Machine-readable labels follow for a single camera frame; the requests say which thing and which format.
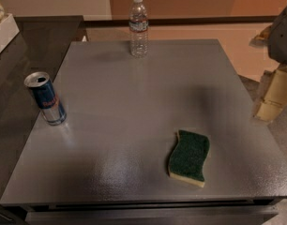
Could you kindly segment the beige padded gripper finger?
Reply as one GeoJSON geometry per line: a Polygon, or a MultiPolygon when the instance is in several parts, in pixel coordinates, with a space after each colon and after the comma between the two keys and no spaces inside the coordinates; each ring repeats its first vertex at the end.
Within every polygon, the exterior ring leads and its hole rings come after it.
{"type": "Polygon", "coordinates": [[[287,105],[287,65],[265,71],[257,91],[253,117],[264,122],[277,118],[287,105]]]}

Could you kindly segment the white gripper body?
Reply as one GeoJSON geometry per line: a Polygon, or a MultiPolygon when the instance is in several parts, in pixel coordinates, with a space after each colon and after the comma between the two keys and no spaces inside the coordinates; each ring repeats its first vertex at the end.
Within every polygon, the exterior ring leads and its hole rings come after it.
{"type": "Polygon", "coordinates": [[[271,26],[268,54],[271,59],[287,65],[287,6],[271,26]]]}

